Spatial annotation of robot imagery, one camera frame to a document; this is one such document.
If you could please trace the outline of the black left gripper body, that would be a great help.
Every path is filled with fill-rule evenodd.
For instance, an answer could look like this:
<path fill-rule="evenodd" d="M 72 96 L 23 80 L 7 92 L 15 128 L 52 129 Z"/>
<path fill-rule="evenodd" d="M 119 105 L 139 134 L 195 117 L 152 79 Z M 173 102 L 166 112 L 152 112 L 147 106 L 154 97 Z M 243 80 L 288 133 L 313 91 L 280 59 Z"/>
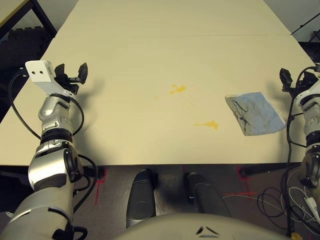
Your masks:
<path fill-rule="evenodd" d="M 58 74 L 54 80 L 65 90 L 76 95 L 79 90 L 78 84 L 84 84 L 84 80 L 79 77 L 68 77 L 66 74 Z"/>

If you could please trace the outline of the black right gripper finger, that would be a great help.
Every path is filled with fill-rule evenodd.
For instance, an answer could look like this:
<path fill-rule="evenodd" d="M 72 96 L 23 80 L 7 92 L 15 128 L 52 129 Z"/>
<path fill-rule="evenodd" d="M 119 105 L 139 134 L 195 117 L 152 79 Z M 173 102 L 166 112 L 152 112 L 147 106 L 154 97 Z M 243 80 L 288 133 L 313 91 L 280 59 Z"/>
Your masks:
<path fill-rule="evenodd" d="M 314 85 L 317 82 L 317 77 L 308 71 L 304 72 L 303 82 L 305 85 Z"/>
<path fill-rule="evenodd" d="M 279 71 L 279 78 L 282 83 L 282 91 L 290 91 L 293 82 L 290 72 L 285 68 L 281 68 Z"/>

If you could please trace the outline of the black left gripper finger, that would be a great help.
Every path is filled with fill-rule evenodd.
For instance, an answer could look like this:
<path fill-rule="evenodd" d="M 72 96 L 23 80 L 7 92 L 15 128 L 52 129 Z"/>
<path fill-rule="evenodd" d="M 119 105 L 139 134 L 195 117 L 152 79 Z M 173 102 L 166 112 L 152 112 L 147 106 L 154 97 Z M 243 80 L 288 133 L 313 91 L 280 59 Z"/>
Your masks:
<path fill-rule="evenodd" d="M 78 76 L 77 76 L 78 82 L 85 83 L 87 80 L 87 77 L 88 77 L 88 65 L 86 62 L 84 62 L 79 67 L 79 70 L 78 70 Z"/>
<path fill-rule="evenodd" d="M 65 73 L 65 64 L 58 65 L 55 69 L 55 80 L 57 82 L 68 82 L 68 75 Z"/>

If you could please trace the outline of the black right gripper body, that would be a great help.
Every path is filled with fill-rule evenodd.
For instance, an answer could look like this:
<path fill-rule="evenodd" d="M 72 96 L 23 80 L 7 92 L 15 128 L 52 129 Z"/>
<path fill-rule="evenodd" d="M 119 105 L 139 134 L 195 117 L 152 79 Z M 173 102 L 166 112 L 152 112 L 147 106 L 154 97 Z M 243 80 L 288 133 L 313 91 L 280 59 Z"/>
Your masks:
<path fill-rule="evenodd" d="M 283 85 L 283 91 L 289 94 L 300 94 L 309 90 L 315 83 L 303 83 L 297 87 L 291 87 L 288 84 Z"/>

